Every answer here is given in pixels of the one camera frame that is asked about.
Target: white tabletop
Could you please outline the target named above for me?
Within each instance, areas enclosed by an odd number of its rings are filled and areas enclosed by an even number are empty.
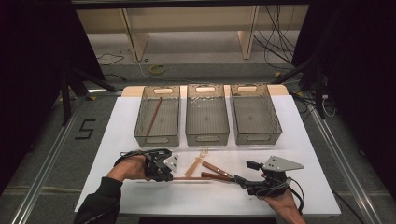
[[[297,180],[304,190],[305,216],[338,216],[341,211],[318,162],[300,115],[291,96],[272,96],[283,133],[274,146],[246,146],[235,144],[230,101],[227,109],[230,137],[226,147],[210,147],[205,160],[248,180],[262,180],[260,172],[248,169],[246,161],[266,162],[271,155],[296,161],[303,170],[287,171],[287,176]],[[134,139],[134,126],[140,106],[140,97],[121,97],[117,100],[102,143],[93,162],[91,172],[78,200],[76,211],[85,197],[97,190],[101,177],[112,168],[122,151],[139,149]],[[184,173],[199,155],[200,147],[188,147],[185,135],[186,98],[182,96],[180,115],[180,145],[168,147],[179,153],[178,171]],[[202,171],[212,173],[201,165],[192,176]],[[297,192],[298,187],[290,185]],[[124,181],[120,201],[120,213],[141,217],[270,217],[275,212],[267,203],[248,195],[236,184],[219,181],[146,182]]]

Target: person's arm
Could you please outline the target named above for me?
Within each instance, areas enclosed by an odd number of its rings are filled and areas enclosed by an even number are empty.
[[[144,156],[134,156],[120,162],[102,177],[98,190],[87,196],[78,209],[74,223],[116,223],[120,211],[120,188],[125,179],[144,179]]]
[[[281,196],[275,198],[265,197],[263,199],[260,199],[268,202],[270,207],[274,209],[274,211],[276,211],[289,224],[306,223],[297,209],[296,203],[293,199],[293,195],[288,189]]]

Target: hand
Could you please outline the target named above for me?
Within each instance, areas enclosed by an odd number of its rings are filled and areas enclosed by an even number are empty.
[[[107,177],[113,178],[120,182],[125,179],[146,179],[145,177],[145,159],[144,156],[132,156],[126,158],[117,164],[110,172],[108,172]]]
[[[290,190],[286,190],[283,195],[278,197],[258,197],[260,200],[268,202],[270,207],[274,209],[281,217],[288,223],[305,223],[303,217],[300,215],[296,203],[294,202],[293,195]]]

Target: gray floor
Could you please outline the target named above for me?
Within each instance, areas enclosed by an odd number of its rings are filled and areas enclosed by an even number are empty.
[[[290,39],[295,41],[297,35],[298,33],[290,32]],[[153,34],[148,42],[144,57],[148,59],[148,62],[143,61],[141,66],[146,76],[159,77],[160,79],[142,76],[139,64],[132,61],[126,37],[124,38],[122,35],[90,35],[90,40],[98,57],[104,53],[124,56],[124,59],[118,63],[102,65],[105,74],[115,74],[126,78],[124,81],[118,77],[106,77],[108,83],[120,88],[129,85],[187,84],[192,81],[214,81],[225,84],[273,81],[277,71],[281,73],[287,71],[264,64],[263,49],[257,42],[254,44],[251,59],[243,60],[234,32]],[[107,64],[115,60],[117,58],[109,57],[101,59],[99,62]],[[274,55],[270,55],[269,62],[287,67],[285,64],[281,64],[281,61]],[[158,63],[165,64],[165,73],[160,76],[151,75],[149,67]],[[290,91],[298,90],[295,80],[290,80],[285,84]],[[87,86],[90,89],[99,89],[91,83],[87,83]],[[93,93],[92,95],[96,96],[95,100],[87,99],[79,110],[76,122],[65,140],[64,147],[27,223],[72,222],[74,207],[118,97],[103,93]],[[300,102],[296,102],[296,106],[300,111],[304,111],[304,105]],[[41,164],[46,159],[61,130],[62,113],[62,102],[55,102],[40,137],[35,142],[35,149],[26,155],[8,188],[0,197],[0,223],[11,223],[15,211],[35,180]],[[301,117],[304,119],[305,128],[330,186],[361,216],[360,209],[336,166],[332,153],[318,131],[312,114],[309,114],[308,110]],[[77,140],[76,137],[87,136],[87,133],[79,131],[84,119],[95,120],[87,122],[85,125],[86,128],[93,129],[92,136],[90,139]],[[327,117],[326,121],[359,181],[373,201],[375,210],[383,223],[396,223],[396,202],[382,185],[368,161],[359,154],[359,146],[345,125],[342,116],[336,114],[333,118]],[[306,217],[307,221],[309,223],[359,223],[341,201],[337,199],[337,202],[342,209],[341,216],[332,218]],[[120,217],[118,223],[137,223],[137,221],[136,217]]]

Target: black sleeve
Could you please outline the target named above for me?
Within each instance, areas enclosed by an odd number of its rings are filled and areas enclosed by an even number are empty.
[[[120,211],[122,182],[102,177],[99,189],[87,196],[78,209],[74,223],[116,223]]]

